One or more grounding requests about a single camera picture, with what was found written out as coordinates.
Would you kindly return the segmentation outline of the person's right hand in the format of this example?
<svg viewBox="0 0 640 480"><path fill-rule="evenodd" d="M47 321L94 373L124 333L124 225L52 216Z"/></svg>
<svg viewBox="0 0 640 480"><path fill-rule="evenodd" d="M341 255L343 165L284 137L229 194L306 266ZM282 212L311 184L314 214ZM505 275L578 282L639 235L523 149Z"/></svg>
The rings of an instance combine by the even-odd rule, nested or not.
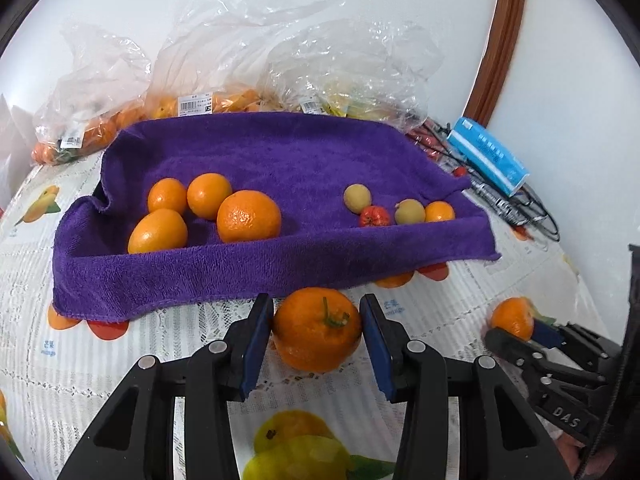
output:
<svg viewBox="0 0 640 480"><path fill-rule="evenodd" d="M566 466L570 473L574 476L582 463L582 458L586 456L582 449L585 445L577 441L569 434L563 432L555 440L555 445L565 460ZM614 464L617 458L617 448L609 446L602 448L588 460L587 465L582 472L582 479L601 479L608 474L608 470Z"/></svg>

